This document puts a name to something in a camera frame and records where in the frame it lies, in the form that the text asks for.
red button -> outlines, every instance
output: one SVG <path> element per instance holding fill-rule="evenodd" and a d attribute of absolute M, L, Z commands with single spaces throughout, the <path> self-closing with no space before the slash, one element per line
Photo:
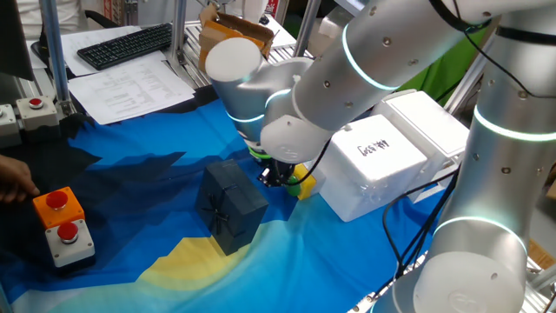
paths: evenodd
<path fill-rule="evenodd" d="M 76 237 L 78 232 L 77 225 L 72 222 L 63 223 L 58 227 L 58 236 L 60 239 L 70 241 Z"/>
<path fill-rule="evenodd" d="M 52 209 L 60 209 L 68 203 L 68 195 L 62 191 L 54 191 L 46 196 L 46 205 Z"/>
<path fill-rule="evenodd" d="M 30 100 L 29 100 L 29 103 L 31 103 L 31 104 L 33 104 L 33 105 L 40 105 L 42 102 L 43 102 L 43 100 L 37 99 L 37 98 L 34 98 L 34 99 L 30 99 Z"/>

human hand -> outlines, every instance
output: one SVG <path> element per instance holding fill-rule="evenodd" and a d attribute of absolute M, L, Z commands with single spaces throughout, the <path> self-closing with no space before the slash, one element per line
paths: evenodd
<path fill-rule="evenodd" d="M 11 157 L 0 156 L 0 201 L 22 202 L 27 196 L 38 196 L 40 191 L 31 180 L 26 163 Z"/>

keyboard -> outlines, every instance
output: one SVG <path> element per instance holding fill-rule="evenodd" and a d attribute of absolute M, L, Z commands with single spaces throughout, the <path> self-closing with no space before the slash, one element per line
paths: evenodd
<path fill-rule="evenodd" d="M 150 52 L 168 48 L 171 42 L 172 25 L 166 23 L 80 49 L 77 55 L 95 70 L 104 70 Z"/>

document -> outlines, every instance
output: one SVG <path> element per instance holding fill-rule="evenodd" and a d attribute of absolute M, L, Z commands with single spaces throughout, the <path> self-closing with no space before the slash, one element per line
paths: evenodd
<path fill-rule="evenodd" d="M 185 102 L 195 91 L 159 60 L 143 60 L 69 81 L 69 91 L 101 125 Z"/>
<path fill-rule="evenodd" d="M 141 30 L 141 28 L 138 26 L 126 26 L 106 30 L 84 31 L 76 34 L 62 35 L 63 59 L 68 65 L 69 69 L 78 77 L 98 73 L 98 70 L 95 70 L 95 68 L 90 66 L 87 62 L 83 61 L 83 59 L 81 59 L 77 55 L 77 51 L 82 48 L 90 47 L 93 44 L 109 41 L 111 39 L 125 36 L 139 30 Z M 111 69 L 135 62 L 141 62 L 142 60 L 146 59 L 164 60 L 165 58 L 166 57 L 161 51 L 155 51 L 146 56 L 138 57 L 131 61 L 116 65 Z"/>

yellow pattern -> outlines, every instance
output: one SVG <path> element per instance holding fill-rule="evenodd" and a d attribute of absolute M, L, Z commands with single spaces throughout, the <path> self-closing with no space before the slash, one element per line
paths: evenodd
<path fill-rule="evenodd" d="M 198 290 L 218 282 L 245 257 L 249 245 L 225 256 L 213 237 L 183 238 L 158 258 L 140 280 L 169 290 Z"/>

